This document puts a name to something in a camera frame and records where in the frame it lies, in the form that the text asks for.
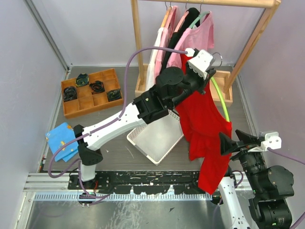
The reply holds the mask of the green plastic hanger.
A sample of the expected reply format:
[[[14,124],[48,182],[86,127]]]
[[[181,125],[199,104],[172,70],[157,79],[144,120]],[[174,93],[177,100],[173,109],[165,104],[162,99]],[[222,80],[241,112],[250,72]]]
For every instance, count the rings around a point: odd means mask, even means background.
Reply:
[[[217,67],[215,67],[215,68],[219,68],[219,67],[222,66],[223,57],[222,57],[222,55],[219,52],[214,52],[212,54],[212,56],[215,56],[216,54],[218,54],[220,56],[220,64]],[[220,100],[220,103],[221,103],[221,106],[222,106],[222,109],[223,109],[223,112],[224,112],[224,118],[225,118],[225,120],[227,122],[230,122],[230,117],[229,117],[229,114],[228,114],[227,106],[225,104],[222,92],[221,92],[221,90],[220,90],[216,80],[212,76],[210,77],[210,80],[212,81],[212,84],[214,85],[214,88],[216,89],[216,93],[217,93],[217,95],[219,97],[219,100]]]

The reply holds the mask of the red t shirt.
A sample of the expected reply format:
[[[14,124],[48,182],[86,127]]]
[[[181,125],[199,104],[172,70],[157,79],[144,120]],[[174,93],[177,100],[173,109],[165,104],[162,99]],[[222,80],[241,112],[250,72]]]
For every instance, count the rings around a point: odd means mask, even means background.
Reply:
[[[176,107],[186,141],[189,159],[203,158],[198,187],[212,194],[216,191],[229,166],[230,154],[221,155],[219,133],[232,136],[232,123],[225,120],[214,104],[210,85],[205,94],[194,92]]]

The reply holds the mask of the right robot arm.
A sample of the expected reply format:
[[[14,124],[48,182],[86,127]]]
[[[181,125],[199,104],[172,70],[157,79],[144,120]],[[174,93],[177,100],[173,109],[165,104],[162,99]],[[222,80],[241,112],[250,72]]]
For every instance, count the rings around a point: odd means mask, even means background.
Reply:
[[[220,153],[238,160],[253,190],[254,198],[249,200],[252,219],[261,229],[288,229],[292,214],[286,198],[292,197],[294,175],[283,166],[267,167],[263,152],[280,149],[282,140],[278,132],[263,132],[259,136],[236,130],[238,141],[220,132]]]

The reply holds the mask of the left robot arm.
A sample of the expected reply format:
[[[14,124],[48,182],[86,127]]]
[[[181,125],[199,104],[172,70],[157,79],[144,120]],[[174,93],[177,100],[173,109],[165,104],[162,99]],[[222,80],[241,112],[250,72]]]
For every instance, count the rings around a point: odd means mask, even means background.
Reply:
[[[186,68],[186,72],[178,67],[166,68],[156,77],[153,87],[136,97],[121,112],[89,127],[76,125],[73,130],[81,160],[80,186],[90,189],[95,185],[96,165],[103,160],[102,145],[128,130],[167,116],[170,110],[194,92],[203,92],[215,73],[215,69],[197,73],[190,67]]]

